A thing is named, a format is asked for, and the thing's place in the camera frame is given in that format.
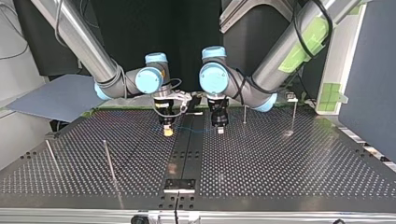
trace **cable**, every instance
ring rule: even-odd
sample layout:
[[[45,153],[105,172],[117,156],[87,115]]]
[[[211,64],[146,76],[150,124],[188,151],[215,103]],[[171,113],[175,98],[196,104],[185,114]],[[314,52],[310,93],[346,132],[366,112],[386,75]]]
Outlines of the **cable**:
[[[181,116],[182,114],[186,113],[186,111],[188,109],[186,106],[182,105],[180,107],[180,112],[178,112],[178,114],[176,114],[176,115],[164,115],[160,111],[157,110],[157,106],[155,106],[154,98],[152,98],[151,102],[152,102],[152,109],[155,111],[155,113],[157,113],[159,116],[161,116],[163,118],[166,118],[166,119],[177,118],[177,117]]]
[[[16,32],[24,41],[26,41],[26,39],[24,38],[23,34],[17,29],[17,27],[14,25],[14,23],[12,23],[12,21],[9,19],[9,17],[7,16],[7,14],[5,13],[5,11],[4,11],[1,7],[7,8],[7,9],[8,9],[9,11],[11,11],[16,17],[18,17],[17,12],[14,10],[14,8],[10,7],[9,5],[0,2],[0,12],[3,14],[3,16],[6,18],[6,20],[9,22],[9,24],[10,24],[10,25],[12,26],[12,28],[15,30],[15,32]],[[23,51],[21,51],[20,53],[11,55],[11,56],[1,57],[0,60],[6,60],[6,59],[16,58],[16,57],[21,56],[22,54],[24,54],[28,49],[29,49],[29,45],[28,45],[28,43],[26,42],[26,46],[25,46],[25,48],[23,49]]]
[[[0,58],[0,60],[16,58],[16,57],[21,56],[22,54],[24,54],[28,49],[29,49],[29,45],[26,44],[26,46],[25,46],[25,48],[24,48],[24,50],[22,52],[14,54],[14,55],[11,55],[11,56]]]
[[[83,1],[84,1],[84,0],[81,0],[81,1],[79,2],[79,13],[80,13],[81,16],[82,16],[82,19],[84,19],[84,21],[87,22],[87,24],[89,24],[91,27],[99,28],[98,25],[91,23],[90,21],[87,20],[87,18],[85,18],[85,13],[87,12],[88,3],[90,2],[90,0],[87,0],[87,1],[85,2],[84,8],[82,7],[82,2],[83,2]]]
[[[58,43],[65,48],[68,49],[67,45],[62,41],[61,37],[59,36],[59,22],[61,19],[61,12],[62,12],[62,4],[64,3],[64,0],[59,0],[58,2],[58,7],[56,9],[56,18],[55,18],[55,38],[58,41]]]
[[[300,76],[297,76],[297,77],[300,79],[300,83],[301,83],[301,85],[303,86],[303,89],[304,89],[304,91],[306,92],[306,95],[309,97],[309,100],[312,102],[312,104],[313,104],[315,107],[317,107],[317,103],[314,102],[314,98],[312,98],[312,97],[309,95],[309,92],[306,90],[306,87],[305,87],[305,85],[304,85],[304,83],[303,83],[303,79],[302,79]]]
[[[324,44],[324,45],[327,45],[327,44],[330,42],[330,39],[331,39],[331,37],[332,37],[332,31],[333,31],[332,18],[329,16],[329,13],[327,12],[327,9],[323,6],[323,4],[322,4],[319,0],[311,0],[311,1],[313,1],[313,2],[318,6],[318,8],[320,9],[320,11],[322,12],[322,14],[323,14],[324,17],[326,18],[327,23],[328,23],[328,25],[329,25],[329,33],[328,33],[326,39],[323,41],[323,44]],[[303,47],[305,53],[306,53],[310,58],[315,58],[315,55],[313,55],[313,53],[309,50],[308,46],[305,44],[304,39],[303,39],[303,36],[302,36],[302,34],[301,34],[301,31],[300,31],[300,29],[299,29],[299,27],[298,27],[298,24],[297,24],[297,16],[296,16],[297,6],[298,6],[298,1],[295,1],[295,5],[294,5],[294,9],[293,9],[293,15],[292,15],[292,22],[293,22],[293,24],[294,24],[294,28],[295,28],[295,30],[296,30],[296,34],[297,34],[297,36],[298,36],[298,39],[299,39],[299,41],[300,41],[300,43],[301,43],[301,45],[302,45],[302,47]],[[219,63],[219,62],[217,62],[217,61],[209,61],[209,62],[206,62],[206,63]],[[259,85],[257,85],[257,84],[254,82],[253,78],[248,77],[248,76],[245,76],[239,69],[235,69],[235,70],[243,77],[243,81],[241,82],[241,85],[238,85],[238,81],[236,80],[236,78],[235,78],[235,76],[233,75],[233,73],[232,73],[226,66],[223,66],[223,67],[226,69],[226,71],[228,72],[228,74],[232,77],[233,82],[235,83],[236,88],[237,88],[236,95],[235,95],[234,97],[232,97],[232,98],[235,99],[236,97],[240,96],[240,98],[241,98],[241,104],[243,105],[243,104],[244,104],[244,99],[243,99],[242,89],[243,89],[243,87],[245,86],[246,82],[247,82],[248,84],[250,84],[250,86],[252,86],[253,88],[255,88],[256,90],[258,90],[258,91],[260,91],[260,92],[262,92],[262,93],[265,93],[265,94],[274,94],[274,93],[278,93],[278,92],[281,92],[281,91],[285,90],[285,89],[292,83],[292,81],[293,81],[296,77],[299,77],[299,79],[301,80],[298,71],[300,71],[300,69],[301,69],[301,67],[302,67],[303,65],[304,65],[304,64],[302,63],[302,64],[294,71],[294,74],[293,74],[293,76],[291,77],[290,81],[289,81],[284,87],[282,87],[282,88],[277,88],[277,89],[272,90],[272,91],[264,90],[263,88],[261,88]]]
[[[330,42],[330,39],[332,38],[332,31],[333,31],[333,23],[332,23],[332,18],[329,16],[329,13],[327,12],[327,9],[323,4],[320,2],[320,0],[311,0],[313,3],[315,3],[320,11],[322,12],[323,16],[326,18],[327,23],[329,25],[329,33],[326,37],[326,39],[323,41],[324,45],[327,45]],[[298,1],[295,1],[294,8],[293,8],[293,15],[292,15],[292,22],[294,25],[294,29],[296,31],[297,37],[300,41],[301,46],[303,47],[305,53],[311,58],[315,58],[315,55],[309,50],[308,46],[306,45],[303,35],[301,34],[301,30],[299,28],[299,25],[297,24],[297,6],[298,6]]]

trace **gray panel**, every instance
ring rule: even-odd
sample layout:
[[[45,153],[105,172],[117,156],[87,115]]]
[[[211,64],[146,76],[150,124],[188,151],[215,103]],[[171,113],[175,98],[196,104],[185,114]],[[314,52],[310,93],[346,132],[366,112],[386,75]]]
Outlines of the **gray panel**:
[[[7,108],[46,119],[72,122],[103,102],[93,89],[93,78],[65,75],[27,93]]]
[[[197,119],[183,178],[197,179],[191,209],[203,211],[396,212],[396,174],[361,146],[299,108],[229,110],[225,134]]]
[[[396,1],[368,4],[339,119],[352,132],[396,161]]]
[[[2,171],[0,207],[174,208],[174,202],[160,204],[167,203],[164,178],[179,129],[164,137],[157,114],[147,110],[99,111],[73,125],[52,143],[56,161],[40,148]],[[103,140],[108,142],[116,183]]]

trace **green sticker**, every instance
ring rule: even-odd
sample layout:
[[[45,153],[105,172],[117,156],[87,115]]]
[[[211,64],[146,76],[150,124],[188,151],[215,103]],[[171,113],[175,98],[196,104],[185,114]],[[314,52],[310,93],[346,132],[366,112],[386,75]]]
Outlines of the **green sticker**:
[[[309,24],[308,28],[303,33],[303,40],[308,49],[314,54],[318,54],[324,46],[324,39],[329,31],[329,24],[326,20],[317,17]],[[300,43],[296,44],[294,48],[286,57],[285,61],[279,66],[279,70],[285,73],[294,72],[303,62],[309,62],[311,58],[305,53]]]
[[[335,111],[340,101],[341,84],[339,83],[323,83],[318,111]]]

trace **end effector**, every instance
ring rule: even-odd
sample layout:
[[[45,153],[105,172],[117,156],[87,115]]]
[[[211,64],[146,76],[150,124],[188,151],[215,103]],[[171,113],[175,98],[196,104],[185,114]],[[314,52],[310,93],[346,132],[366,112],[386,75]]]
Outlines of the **end effector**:
[[[261,112],[269,111],[276,102],[276,93],[264,93],[253,86],[250,77],[243,76],[226,63],[224,47],[209,47],[202,51],[203,67],[199,74],[201,87],[207,92],[212,112],[212,125],[223,128],[228,124],[228,97]]]
[[[146,67],[129,71],[114,77],[110,83],[95,83],[95,90],[103,100],[124,96],[134,97],[138,93],[151,94],[153,109],[159,115],[164,135],[173,134],[175,118],[187,111],[191,96],[183,91],[173,91],[168,61],[164,53],[151,53],[145,57]],[[181,101],[180,111],[173,111],[174,101]]]

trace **metal plate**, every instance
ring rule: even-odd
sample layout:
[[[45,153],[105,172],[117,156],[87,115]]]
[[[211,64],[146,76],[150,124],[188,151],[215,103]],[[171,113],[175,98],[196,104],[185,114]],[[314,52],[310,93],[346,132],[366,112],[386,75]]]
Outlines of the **metal plate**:
[[[183,178],[198,180],[189,202],[203,211],[396,212],[396,174],[310,110],[229,110],[225,134],[210,114],[195,120]]]
[[[167,200],[163,185],[168,168],[176,169],[168,161],[178,134],[175,129],[172,137],[164,137],[153,111],[98,111],[52,142],[56,161],[49,150],[38,150],[4,171],[0,206],[173,209],[159,204]]]

